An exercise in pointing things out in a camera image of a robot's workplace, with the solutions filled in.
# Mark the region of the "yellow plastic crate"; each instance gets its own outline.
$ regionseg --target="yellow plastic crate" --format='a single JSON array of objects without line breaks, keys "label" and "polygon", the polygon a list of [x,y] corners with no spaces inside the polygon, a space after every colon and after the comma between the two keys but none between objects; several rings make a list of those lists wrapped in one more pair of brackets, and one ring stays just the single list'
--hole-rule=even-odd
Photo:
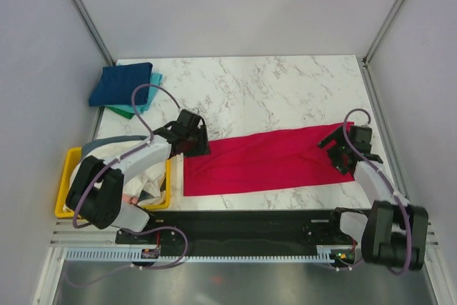
[{"label": "yellow plastic crate", "polygon": [[[64,212],[64,204],[66,196],[69,193],[70,188],[70,176],[73,173],[73,170],[78,165],[79,160],[81,160],[81,147],[75,147],[68,150],[66,153],[64,172],[62,174],[62,179],[60,181],[59,194],[57,196],[56,208],[54,209],[54,214],[57,218],[71,218],[73,217],[73,211]],[[158,209],[167,209],[170,206],[170,160],[166,160],[166,188],[165,188],[165,200],[162,204],[158,205],[148,205],[144,208],[147,210],[158,210]]]}]

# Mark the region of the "table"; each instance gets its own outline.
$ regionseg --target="table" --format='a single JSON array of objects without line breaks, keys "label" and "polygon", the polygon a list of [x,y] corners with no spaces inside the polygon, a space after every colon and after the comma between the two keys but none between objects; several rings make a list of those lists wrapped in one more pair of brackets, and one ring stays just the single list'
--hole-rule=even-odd
[{"label": "table", "polygon": [[[119,64],[151,62],[162,73],[162,86],[180,105],[205,118],[209,139],[277,129],[341,122],[351,109],[371,112],[355,56],[261,56],[192,59],[124,59]],[[143,117],[152,129],[175,120],[176,106],[158,92]],[[351,117],[365,124],[363,114]],[[373,152],[390,176],[378,127],[372,118]],[[147,134],[135,117],[125,119],[106,109],[96,138]],[[371,207],[356,182],[296,187],[223,196],[184,196],[182,157],[171,164],[173,210],[334,209]]]}]

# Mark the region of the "red cloth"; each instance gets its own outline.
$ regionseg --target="red cloth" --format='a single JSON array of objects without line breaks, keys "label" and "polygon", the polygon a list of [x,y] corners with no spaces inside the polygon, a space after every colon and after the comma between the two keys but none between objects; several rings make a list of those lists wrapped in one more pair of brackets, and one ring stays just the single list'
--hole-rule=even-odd
[{"label": "red cloth", "polygon": [[184,159],[184,196],[235,194],[353,181],[317,143],[342,124],[278,130],[209,142],[211,154]]}]

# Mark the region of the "marble tabletop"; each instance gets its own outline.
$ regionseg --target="marble tabletop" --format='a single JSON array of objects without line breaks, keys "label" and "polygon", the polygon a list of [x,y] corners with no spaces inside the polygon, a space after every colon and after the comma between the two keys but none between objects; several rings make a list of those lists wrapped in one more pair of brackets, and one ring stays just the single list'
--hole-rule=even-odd
[{"label": "marble tabletop", "polygon": [[[164,75],[162,86],[180,105],[198,109],[209,139],[244,136],[277,129],[341,122],[348,111],[371,112],[355,56],[262,56],[192,59],[129,59],[119,64],[151,62]],[[178,110],[158,92],[145,120],[155,129],[176,119]],[[363,114],[351,117],[365,124]],[[376,122],[372,121],[373,152],[390,175]],[[125,119],[106,109],[97,138],[147,134],[137,118]],[[223,196],[184,196],[182,157],[171,164],[169,209],[333,209],[371,207],[356,182],[296,187]]]}]

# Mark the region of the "red fabric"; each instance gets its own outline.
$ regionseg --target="red fabric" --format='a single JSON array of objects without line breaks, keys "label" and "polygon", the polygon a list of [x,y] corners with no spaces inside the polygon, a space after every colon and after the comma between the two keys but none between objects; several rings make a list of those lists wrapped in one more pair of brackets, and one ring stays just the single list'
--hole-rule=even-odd
[{"label": "red fabric", "polygon": [[318,142],[341,125],[310,126],[211,141],[210,155],[184,159],[184,196],[353,181],[351,175],[341,175],[332,167],[326,149],[317,147]]}]

